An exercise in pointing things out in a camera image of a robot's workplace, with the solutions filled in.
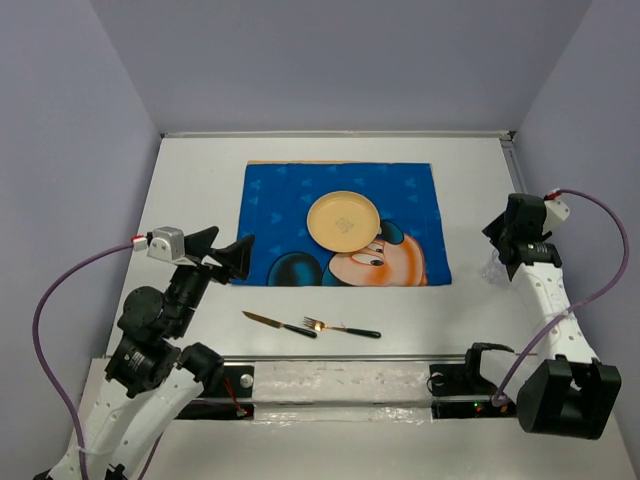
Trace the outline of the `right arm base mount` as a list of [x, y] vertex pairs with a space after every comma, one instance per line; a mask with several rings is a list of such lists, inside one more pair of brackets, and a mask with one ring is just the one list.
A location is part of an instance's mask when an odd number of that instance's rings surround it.
[[514, 354], [505, 345], [475, 342], [465, 352], [464, 359], [454, 363], [436, 363], [429, 366], [426, 387], [434, 398], [431, 406], [435, 419], [515, 418], [517, 408], [509, 400], [494, 406], [491, 396], [497, 386], [480, 375], [482, 354], [499, 351]]

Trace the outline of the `gold fork green handle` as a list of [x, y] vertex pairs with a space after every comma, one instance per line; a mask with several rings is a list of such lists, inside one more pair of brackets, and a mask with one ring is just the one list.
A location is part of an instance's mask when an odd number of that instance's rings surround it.
[[371, 338], [371, 339], [380, 339], [382, 337], [381, 333], [378, 331], [357, 329], [357, 328], [351, 328], [351, 327], [345, 327], [345, 326], [333, 326], [310, 317], [304, 317], [302, 324], [305, 327], [311, 330], [314, 330], [316, 332], [333, 330], [333, 331], [343, 332], [346, 334], [365, 337], [365, 338]]

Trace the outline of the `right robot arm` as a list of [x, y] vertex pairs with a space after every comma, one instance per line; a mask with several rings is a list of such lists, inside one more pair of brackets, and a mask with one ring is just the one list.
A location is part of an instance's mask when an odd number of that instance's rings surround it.
[[527, 433], [599, 439], [622, 385], [619, 370], [604, 364], [590, 346], [576, 317], [579, 308], [607, 293], [614, 277], [586, 299], [571, 302], [562, 260], [549, 239], [570, 214], [564, 190], [543, 197], [509, 195], [502, 214], [483, 233], [522, 301], [532, 338], [521, 351], [500, 344], [475, 343], [460, 368], [462, 384], [482, 392], [492, 385], [491, 403], [516, 406]]

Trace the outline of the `gold knife green handle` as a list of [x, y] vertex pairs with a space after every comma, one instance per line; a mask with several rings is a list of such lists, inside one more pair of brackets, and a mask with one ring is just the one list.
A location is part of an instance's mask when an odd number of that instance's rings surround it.
[[317, 333], [308, 328], [303, 328], [303, 327], [298, 327], [292, 324], [283, 323], [283, 322], [280, 322], [262, 315], [258, 315], [252, 312], [243, 311], [243, 315], [250, 320], [270, 326], [275, 329], [288, 330], [290, 332], [302, 335], [307, 338], [312, 338], [312, 339], [317, 338]]

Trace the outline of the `clear drinking glass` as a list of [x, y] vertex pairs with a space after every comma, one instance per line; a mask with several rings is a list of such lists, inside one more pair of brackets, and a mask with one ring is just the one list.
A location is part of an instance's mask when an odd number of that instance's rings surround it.
[[499, 258], [499, 252], [494, 249], [488, 261], [484, 265], [481, 275], [490, 285], [497, 287], [507, 287], [509, 278], [506, 267]]

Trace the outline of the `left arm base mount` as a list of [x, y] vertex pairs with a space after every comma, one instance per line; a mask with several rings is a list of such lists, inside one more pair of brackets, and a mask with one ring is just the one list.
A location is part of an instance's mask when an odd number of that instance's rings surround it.
[[254, 416], [254, 366], [226, 364], [219, 383], [191, 401], [179, 414], [182, 420], [243, 421]]

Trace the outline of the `blue cartoon placemat cloth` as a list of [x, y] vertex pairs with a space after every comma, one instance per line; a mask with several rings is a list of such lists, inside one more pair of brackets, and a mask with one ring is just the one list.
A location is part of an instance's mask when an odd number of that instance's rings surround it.
[[[309, 233], [312, 205], [334, 191], [366, 197], [376, 237], [335, 253]], [[252, 286], [441, 286], [452, 282], [428, 163], [252, 163], [245, 169], [238, 235], [254, 235]]]

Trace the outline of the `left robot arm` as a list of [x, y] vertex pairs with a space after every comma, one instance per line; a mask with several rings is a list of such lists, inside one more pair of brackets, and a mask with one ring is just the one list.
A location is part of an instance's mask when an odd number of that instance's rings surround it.
[[[102, 251], [56, 279], [39, 300], [32, 320], [32, 341], [46, 377], [62, 399], [73, 434], [62, 458], [42, 479], [142, 479], [170, 423], [201, 395], [227, 385], [224, 359], [202, 343], [172, 345], [183, 337], [211, 283], [244, 280], [250, 270], [254, 235], [224, 248], [213, 243], [212, 226], [185, 234], [173, 227], [137, 234]], [[51, 294], [71, 275], [122, 251], [144, 251], [173, 266], [165, 290], [141, 286], [125, 298], [117, 327], [122, 336], [104, 371], [98, 394], [86, 417], [53, 373], [43, 352], [40, 320]]]

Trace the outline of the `yellow plate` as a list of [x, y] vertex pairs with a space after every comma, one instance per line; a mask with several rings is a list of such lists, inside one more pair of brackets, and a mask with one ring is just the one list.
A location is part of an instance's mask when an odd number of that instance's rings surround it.
[[371, 200], [352, 191], [334, 191], [309, 208], [306, 226], [312, 239], [334, 253], [350, 253], [378, 235], [380, 215]]

